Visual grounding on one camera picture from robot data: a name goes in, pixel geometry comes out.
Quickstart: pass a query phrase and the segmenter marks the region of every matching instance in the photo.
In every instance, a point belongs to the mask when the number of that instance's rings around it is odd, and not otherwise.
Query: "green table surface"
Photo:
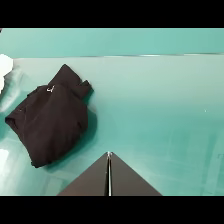
[[[4,28],[12,58],[224,52],[223,28]]]
[[[4,118],[63,64],[94,88],[89,129],[35,169]],[[163,195],[224,195],[223,83],[223,55],[15,59],[0,96],[0,195],[56,195],[106,151]]]

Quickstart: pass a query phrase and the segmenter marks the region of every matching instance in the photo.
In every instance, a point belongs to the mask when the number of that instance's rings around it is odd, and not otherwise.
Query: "folded black garment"
[[[27,95],[5,122],[26,147],[36,168],[60,159],[87,129],[87,106],[82,98],[91,86],[63,65],[48,85]]]

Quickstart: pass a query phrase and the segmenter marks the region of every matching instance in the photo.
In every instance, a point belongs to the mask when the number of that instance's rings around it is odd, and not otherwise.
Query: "black fabric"
[[[5,122],[26,147],[36,168],[60,159],[87,129],[87,106],[81,101],[91,86],[63,65],[48,85],[27,95]]]

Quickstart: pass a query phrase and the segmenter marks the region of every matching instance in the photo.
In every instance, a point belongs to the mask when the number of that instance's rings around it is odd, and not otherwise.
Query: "white object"
[[[13,68],[13,59],[0,54],[0,93],[4,88],[4,76],[12,71]]]

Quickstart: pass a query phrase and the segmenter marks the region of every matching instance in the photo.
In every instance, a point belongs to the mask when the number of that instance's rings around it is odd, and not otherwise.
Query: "glass tabletop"
[[[4,118],[63,64],[93,86],[89,128],[36,169]],[[163,195],[224,195],[223,83],[223,55],[15,59],[0,95],[0,195],[56,195],[107,151]]]

